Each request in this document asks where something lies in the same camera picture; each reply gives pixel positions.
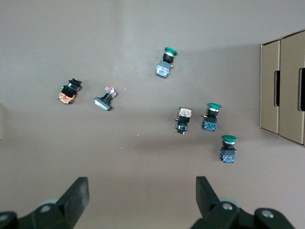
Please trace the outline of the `brown paper table cover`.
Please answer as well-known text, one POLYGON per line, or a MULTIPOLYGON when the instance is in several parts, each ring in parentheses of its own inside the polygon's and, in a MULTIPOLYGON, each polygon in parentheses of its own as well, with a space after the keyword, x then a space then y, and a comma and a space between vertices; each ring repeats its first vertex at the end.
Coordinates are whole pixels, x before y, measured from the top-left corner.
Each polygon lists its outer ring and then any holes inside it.
POLYGON ((87 177, 75 229, 189 229, 206 176, 245 211, 305 229, 305 148, 260 129, 260 45, 304 28, 305 0, 0 0, 0 211, 26 215, 87 177), (167 78, 165 47, 178 52, 167 78), (105 87, 110 111, 93 101, 105 87), (184 135, 180 107, 193 110, 184 135))

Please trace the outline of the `beige black switch block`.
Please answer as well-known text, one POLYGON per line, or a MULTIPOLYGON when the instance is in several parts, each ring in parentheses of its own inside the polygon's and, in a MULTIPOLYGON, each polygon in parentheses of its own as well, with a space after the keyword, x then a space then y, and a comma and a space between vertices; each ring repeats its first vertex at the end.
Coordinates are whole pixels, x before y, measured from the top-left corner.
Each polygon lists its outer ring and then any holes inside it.
POLYGON ((178 116, 176 117, 176 129, 177 132, 184 135, 188 130, 188 123, 193 115, 193 110, 190 108, 180 107, 178 110, 178 116))

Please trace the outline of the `brown cardboard box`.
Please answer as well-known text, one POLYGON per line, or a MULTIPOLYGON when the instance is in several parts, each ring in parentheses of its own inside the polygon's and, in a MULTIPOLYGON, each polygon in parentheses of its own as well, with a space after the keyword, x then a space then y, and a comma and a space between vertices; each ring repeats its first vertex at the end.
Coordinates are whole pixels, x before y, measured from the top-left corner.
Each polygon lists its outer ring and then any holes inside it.
POLYGON ((305 30, 281 39, 279 135, 304 144, 305 111, 300 108, 300 70, 305 68, 305 30))
POLYGON ((261 45, 260 55, 260 127, 279 133, 279 83, 281 41, 261 45))

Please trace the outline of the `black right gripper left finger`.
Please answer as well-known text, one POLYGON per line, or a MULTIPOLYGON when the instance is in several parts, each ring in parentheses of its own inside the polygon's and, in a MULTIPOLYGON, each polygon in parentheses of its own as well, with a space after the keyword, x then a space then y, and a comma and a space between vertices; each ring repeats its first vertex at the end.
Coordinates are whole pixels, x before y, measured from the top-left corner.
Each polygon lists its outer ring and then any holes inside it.
POLYGON ((73 229, 89 201, 88 178, 79 177, 59 199, 43 202, 26 216, 0 212, 0 229, 73 229))

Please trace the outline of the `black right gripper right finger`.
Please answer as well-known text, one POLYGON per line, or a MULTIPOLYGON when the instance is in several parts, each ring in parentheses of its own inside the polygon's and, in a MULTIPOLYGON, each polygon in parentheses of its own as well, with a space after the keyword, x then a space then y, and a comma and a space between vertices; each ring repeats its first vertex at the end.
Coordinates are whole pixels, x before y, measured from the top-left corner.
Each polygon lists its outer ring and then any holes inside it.
POLYGON ((196 178, 196 202, 201 213, 190 229, 295 229, 279 211, 258 208, 251 215, 230 201, 221 201, 206 177, 196 178))

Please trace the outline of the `black selector switch orange block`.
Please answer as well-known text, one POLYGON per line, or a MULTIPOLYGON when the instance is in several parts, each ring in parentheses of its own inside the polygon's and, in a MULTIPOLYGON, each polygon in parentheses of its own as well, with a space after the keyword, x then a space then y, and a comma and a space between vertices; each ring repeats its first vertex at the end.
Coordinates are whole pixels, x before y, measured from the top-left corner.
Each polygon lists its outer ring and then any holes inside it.
POLYGON ((75 78, 69 80, 67 85, 62 87, 62 90, 58 96, 58 100, 65 105, 72 104, 78 91, 81 89, 81 81, 75 78))

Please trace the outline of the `green mushroom push button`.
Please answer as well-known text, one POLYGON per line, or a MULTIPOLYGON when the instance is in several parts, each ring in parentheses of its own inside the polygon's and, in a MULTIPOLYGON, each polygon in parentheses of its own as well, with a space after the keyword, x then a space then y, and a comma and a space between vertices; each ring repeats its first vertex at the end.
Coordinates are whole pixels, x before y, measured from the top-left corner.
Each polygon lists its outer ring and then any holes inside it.
POLYGON ((220 152, 220 159, 224 163, 234 163, 236 149, 234 147, 237 138, 233 135, 223 135, 223 146, 220 152))
POLYGON ((208 106, 207 114, 203 116, 202 127, 204 130, 214 132, 217 128, 217 115, 222 106, 215 103, 209 103, 208 106))
POLYGON ((175 49, 165 47, 165 52, 162 59, 159 61, 156 67, 155 74, 163 78, 167 78, 170 73, 170 69, 173 67, 173 60, 178 52, 175 49))

